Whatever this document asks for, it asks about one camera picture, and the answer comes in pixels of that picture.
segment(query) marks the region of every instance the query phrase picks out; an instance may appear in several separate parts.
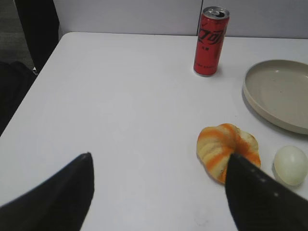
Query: red label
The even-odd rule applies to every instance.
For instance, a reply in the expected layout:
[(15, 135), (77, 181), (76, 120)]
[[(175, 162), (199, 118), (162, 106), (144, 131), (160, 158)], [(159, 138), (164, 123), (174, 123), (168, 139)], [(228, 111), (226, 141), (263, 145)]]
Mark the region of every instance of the red label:
[(194, 70), (201, 75), (217, 71), (223, 39), (229, 18), (214, 20), (201, 15)]

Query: white table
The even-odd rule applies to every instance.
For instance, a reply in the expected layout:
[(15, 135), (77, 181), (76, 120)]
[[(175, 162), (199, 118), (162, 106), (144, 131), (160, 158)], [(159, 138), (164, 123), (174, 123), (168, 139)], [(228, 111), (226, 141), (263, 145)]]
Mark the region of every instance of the white table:
[[(0, 204), (90, 151), (95, 194), (83, 231), (235, 231), (224, 188), (196, 157), (203, 127), (252, 133), (262, 169), (308, 136), (243, 102), (246, 71), (268, 59), (308, 63), (308, 40), (226, 38), (219, 71), (193, 72), (196, 37), (69, 33), (0, 138)], [(295, 192), (308, 198), (308, 179)]]

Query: can lid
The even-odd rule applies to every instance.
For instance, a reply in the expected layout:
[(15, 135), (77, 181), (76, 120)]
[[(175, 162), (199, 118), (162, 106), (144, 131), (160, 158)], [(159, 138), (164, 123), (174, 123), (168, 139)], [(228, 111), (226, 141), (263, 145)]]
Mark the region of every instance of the can lid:
[(203, 9), (203, 15), (207, 18), (221, 20), (229, 18), (230, 12), (219, 6), (210, 6)]

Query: black fabric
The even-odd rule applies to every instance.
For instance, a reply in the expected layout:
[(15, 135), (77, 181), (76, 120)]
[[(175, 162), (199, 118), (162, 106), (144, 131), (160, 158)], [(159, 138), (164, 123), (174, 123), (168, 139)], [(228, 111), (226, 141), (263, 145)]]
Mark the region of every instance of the black fabric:
[(0, 62), (0, 136), (35, 79), (23, 63)]
[(0, 230), (79, 231), (93, 193), (92, 157), (82, 154), (38, 187), (0, 207)]
[(15, 0), (15, 5), (34, 66), (40, 72), (59, 41), (53, 0)]
[(308, 231), (308, 201), (241, 155), (230, 157), (225, 189), (239, 231)]

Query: soda can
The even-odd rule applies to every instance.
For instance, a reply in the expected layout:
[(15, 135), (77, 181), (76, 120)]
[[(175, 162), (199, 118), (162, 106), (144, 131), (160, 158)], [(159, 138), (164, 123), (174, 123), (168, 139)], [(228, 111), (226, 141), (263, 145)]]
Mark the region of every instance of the soda can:
[(196, 73), (203, 76), (216, 73), (229, 15), (229, 11), (218, 6), (202, 10), (193, 65)]

